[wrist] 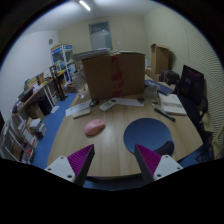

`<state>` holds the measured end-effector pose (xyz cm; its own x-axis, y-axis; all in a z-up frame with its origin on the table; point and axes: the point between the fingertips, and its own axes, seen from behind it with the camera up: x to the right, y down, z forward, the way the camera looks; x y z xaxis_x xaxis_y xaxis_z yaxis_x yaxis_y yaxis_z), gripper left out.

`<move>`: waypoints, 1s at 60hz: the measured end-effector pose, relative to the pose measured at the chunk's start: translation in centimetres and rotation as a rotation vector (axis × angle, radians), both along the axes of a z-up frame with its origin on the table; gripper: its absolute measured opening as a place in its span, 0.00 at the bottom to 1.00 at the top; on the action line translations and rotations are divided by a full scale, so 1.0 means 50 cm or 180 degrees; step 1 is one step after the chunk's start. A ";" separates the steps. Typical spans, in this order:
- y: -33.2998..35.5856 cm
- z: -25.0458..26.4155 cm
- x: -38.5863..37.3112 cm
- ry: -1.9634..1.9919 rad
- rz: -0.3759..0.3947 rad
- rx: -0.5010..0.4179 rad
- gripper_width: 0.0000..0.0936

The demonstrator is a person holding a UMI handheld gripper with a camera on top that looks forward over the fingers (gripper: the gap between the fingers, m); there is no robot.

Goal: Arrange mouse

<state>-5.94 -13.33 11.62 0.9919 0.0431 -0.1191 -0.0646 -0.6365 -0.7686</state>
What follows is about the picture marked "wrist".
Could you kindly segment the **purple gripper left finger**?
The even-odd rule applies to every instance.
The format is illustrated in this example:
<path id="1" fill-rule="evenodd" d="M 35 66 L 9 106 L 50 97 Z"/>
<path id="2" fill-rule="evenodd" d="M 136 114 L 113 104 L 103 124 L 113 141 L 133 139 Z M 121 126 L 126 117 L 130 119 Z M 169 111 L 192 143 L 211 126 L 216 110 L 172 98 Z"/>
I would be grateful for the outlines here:
<path id="1" fill-rule="evenodd" d="M 69 182 L 82 186 L 85 182 L 94 154 L 94 145 L 91 144 L 68 157 L 59 156 L 46 167 L 45 170 Z"/>

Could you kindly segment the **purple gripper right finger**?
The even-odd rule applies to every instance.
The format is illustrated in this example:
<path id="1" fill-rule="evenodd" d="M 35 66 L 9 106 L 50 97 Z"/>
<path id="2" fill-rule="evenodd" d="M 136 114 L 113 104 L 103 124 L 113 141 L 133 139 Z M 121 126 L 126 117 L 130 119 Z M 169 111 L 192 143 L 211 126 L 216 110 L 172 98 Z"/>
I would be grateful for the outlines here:
<path id="1" fill-rule="evenodd" d="M 155 151 L 139 144 L 135 145 L 134 155 L 145 184 L 152 183 L 182 169 L 182 166 L 171 157 L 173 151 L 173 143 L 165 143 Z"/>

